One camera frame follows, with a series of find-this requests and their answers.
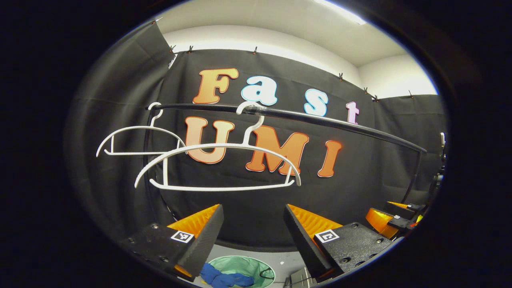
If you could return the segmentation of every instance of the hanger hook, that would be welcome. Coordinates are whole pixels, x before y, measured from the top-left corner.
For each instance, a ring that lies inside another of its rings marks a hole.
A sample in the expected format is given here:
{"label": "hanger hook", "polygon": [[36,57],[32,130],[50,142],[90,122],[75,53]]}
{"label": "hanger hook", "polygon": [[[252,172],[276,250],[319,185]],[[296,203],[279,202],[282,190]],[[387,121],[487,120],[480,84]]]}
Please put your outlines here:
{"label": "hanger hook", "polygon": [[[260,104],[256,103],[256,102],[253,102],[253,101],[245,101],[243,103],[241,103],[238,108],[237,108],[237,114],[240,115],[242,114],[242,111],[244,111],[245,108],[249,107],[249,106],[257,106],[257,107],[261,107],[261,108],[264,108],[264,106],[261,106]],[[254,124],[253,126],[249,126],[246,130],[245,130],[245,133],[244,133],[244,140],[242,142],[242,144],[246,144],[248,145],[249,144],[249,136],[251,135],[251,132],[258,129],[262,124],[263,124],[263,121],[265,120],[265,116],[260,116],[260,119],[258,119],[258,122],[256,124]]]}
{"label": "hanger hook", "polygon": [[[147,108],[148,110],[151,111],[151,108],[153,108],[153,106],[155,105],[162,105],[160,102],[153,102],[150,104],[150,106]],[[160,116],[162,116],[163,114],[163,109],[160,109],[160,113],[158,113],[158,115],[156,115],[155,117],[153,117],[153,119],[151,119],[151,127],[153,127],[153,125],[155,124],[155,120],[160,118]]]}

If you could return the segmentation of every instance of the white wall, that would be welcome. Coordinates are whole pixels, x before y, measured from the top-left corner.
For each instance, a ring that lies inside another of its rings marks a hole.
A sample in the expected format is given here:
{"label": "white wall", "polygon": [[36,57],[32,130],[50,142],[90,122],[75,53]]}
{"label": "white wall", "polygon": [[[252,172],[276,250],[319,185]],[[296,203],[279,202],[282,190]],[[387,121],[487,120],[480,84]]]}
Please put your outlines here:
{"label": "white wall", "polygon": [[380,59],[359,67],[359,76],[368,93],[378,98],[436,94],[421,66],[409,55]]}
{"label": "white wall", "polygon": [[358,69],[336,54],[307,40],[257,27],[213,25],[173,31],[163,35],[173,51],[235,49],[281,56],[315,66],[362,87]]}

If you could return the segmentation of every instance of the laundry basket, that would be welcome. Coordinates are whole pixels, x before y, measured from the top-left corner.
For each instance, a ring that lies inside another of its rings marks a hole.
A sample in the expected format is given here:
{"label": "laundry basket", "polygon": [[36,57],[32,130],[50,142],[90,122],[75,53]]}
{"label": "laundry basket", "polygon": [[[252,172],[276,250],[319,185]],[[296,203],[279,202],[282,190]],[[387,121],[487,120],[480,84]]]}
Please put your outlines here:
{"label": "laundry basket", "polygon": [[275,272],[266,263],[246,256],[222,256],[209,262],[224,274],[241,273],[254,278],[251,288],[265,288],[274,282]]}

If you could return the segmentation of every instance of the ceiling light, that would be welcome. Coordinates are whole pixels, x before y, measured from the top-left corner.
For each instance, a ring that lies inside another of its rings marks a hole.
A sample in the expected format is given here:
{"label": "ceiling light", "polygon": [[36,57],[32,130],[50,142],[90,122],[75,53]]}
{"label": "ceiling light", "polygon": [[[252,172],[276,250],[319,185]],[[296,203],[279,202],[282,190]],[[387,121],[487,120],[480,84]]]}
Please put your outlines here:
{"label": "ceiling light", "polygon": [[339,14],[343,15],[345,18],[347,19],[350,19],[356,23],[358,23],[359,25],[362,25],[362,24],[365,24],[366,21],[364,21],[363,19],[361,19],[361,17],[357,16],[356,14],[348,11],[348,10],[345,10],[343,9],[342,7],[336,5],[336,4],[333,4],[331,2],[328,2],[328,1],[325,1],[325,0],[313,0],[317,3],[320,3],[324,6],[327,6],[329,7],[330,9],[338,12]]}

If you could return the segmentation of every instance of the orange letter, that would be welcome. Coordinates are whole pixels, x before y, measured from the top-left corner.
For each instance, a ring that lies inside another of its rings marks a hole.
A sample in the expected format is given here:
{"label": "orange letter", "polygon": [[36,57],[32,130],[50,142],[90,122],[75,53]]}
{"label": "orange letter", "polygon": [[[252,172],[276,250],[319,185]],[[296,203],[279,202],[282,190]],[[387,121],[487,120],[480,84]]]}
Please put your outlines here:
{"label": "orange letter", "polygon": [[215,88],[219,88],[219,92],[224,93],[229,86],[229,76],[231,79],[238,78],[238,70],[235,68],[229,69],[211,69],[199,72],[203,76],[199,93],[192,99],[194,104],[213,104],[219,102],[221,99],[215,94]]}
{"label": "orange letter", "polygon": [[[283,146],[279,146],[278,135],[275,132],[275,129],[269,126],[261,126],[258,129],[254,130],[256,133],[256,146],[260,148],[265,148],[271,150],[273,152],[279,153],[286,157],[290,162],[292,162],[295,167],[297,167],[297,171],[300,173],[301,170],[298,166],[301,163],[302,151],[304,150],[304,146],[309,141],[309,137],[306,134],[302,133],[293,133],[290,135],[288,140],[283,144]],[[267,154],[261,151],[255,151],[252,155],[252,160],[250,163],[245,165],[245,168],[250,171],[261,172],[265,170],[265,165],[263,165],[263,156],[267,157],[267,165],[268,170],[274,172],[279,164],[283,161],[281,158]],[[288,169],[290,165],[284,163],[284,165],[279,168],[279,173],[286,175],[288,173]],[[295,172],[292,170],[290,175],[295,175]]]}
{"label": "orange letter", "polygon": [[[203,134],[203,127],[208,125],[208,121],[200,117],[187,117],[185,119],[187,124],[187,136],[185,139],[185,145],[198,145],[201,144],[201,134]],[[227,121],[215,121],[214,127],[217,129],[217,135],[215,143],[226,143],[229,131],[234,129],[234,124]],[[214,148],[210,153],[206,153],[201,149],[194,149],[188,152],[188,155],[195,161],[203,162],[206,164],[218,163],[224,158],[226,148]]]}
{"label": "orange letter", "polygon": [[334,175],[334,163],[336,163],[336,157],[342,148],[342,144],[329,140],[325,142],[325,147],[327,147],[327,153],[325,154],[324,165],[318,172],[319,177],[331,177]]}

